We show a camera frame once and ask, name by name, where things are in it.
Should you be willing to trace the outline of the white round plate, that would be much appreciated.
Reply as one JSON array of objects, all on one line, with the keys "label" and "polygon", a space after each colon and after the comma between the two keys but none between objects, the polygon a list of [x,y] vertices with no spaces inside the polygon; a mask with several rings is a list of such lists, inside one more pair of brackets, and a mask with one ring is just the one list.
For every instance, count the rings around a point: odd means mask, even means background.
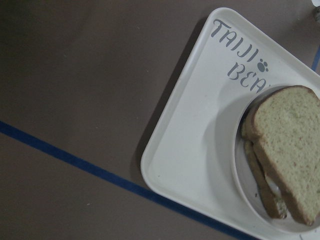
[{"label": "white round plate", "polygon": [[233,137],[233,152],[230,161],[231,170],[235,185],[241,197],[250,208],[250,212],[255,215],[258,223],[262,224],[271,233],[281,233],[288,235],[304,235],[320,232],[320,219],[317,218],[313,225],[307,226],[296,222],[290,213],[287,213],[285,219],[270,218],[263,206],[259,195],[259,189],[252,171],[247,162],[244,144],[242,139],[242,125],[250,109],[263,101],[269,95],[285,88],[285,85],[271,86],[261,91],[257,96],[252,97],[239,115]]}]

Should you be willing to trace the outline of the bread slice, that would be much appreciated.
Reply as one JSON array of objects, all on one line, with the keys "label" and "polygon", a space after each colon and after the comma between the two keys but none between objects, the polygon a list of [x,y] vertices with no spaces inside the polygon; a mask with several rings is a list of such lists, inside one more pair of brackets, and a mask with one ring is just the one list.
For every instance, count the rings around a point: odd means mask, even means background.
[{"label": "bread slice", "polygon": [[320,100],[308,87],[286,86],[248,112],[242,138],[253,143],[272,191],[306,226],[320,216]]},{"label": "bread slice", "polygon": [[256,181],[258,194],[267,215],[272,219],[285,219],[288,209],[280,196],[277,196],[271,189],[266,180],[263,168],[253,149],[253,143],[249,140],[244,141],[244,152],[251,173]]}]

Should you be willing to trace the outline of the cream bear tray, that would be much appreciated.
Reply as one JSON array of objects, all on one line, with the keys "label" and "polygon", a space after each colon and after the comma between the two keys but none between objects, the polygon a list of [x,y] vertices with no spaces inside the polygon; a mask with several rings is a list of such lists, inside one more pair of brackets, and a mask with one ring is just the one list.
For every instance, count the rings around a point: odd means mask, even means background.
[{"label": "cream bear tray", "polygon": [[317,240],[271,233],[240,195],[231,159],[239,116],[278,85],[320,91],[320,77],[235,10],[208,16],[141,158],[157,194],[261,240]]}]

